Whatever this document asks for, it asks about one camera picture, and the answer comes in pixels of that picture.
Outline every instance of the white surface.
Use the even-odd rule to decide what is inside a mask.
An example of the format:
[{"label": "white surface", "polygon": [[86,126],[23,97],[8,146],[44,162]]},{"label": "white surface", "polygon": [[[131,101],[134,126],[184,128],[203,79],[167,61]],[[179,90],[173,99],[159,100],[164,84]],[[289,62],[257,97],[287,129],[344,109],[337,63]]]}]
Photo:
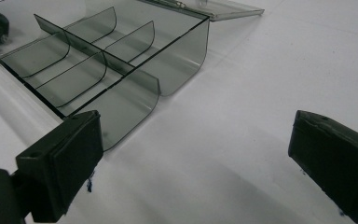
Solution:
[{"label": "white surface", "polygon": [[[287,156],[298,109],[358,131],[358,1],[242,1],[205,64],[115,150],[60,223],[352,223]],[[58,124],[0,69],[0,167]]]}]

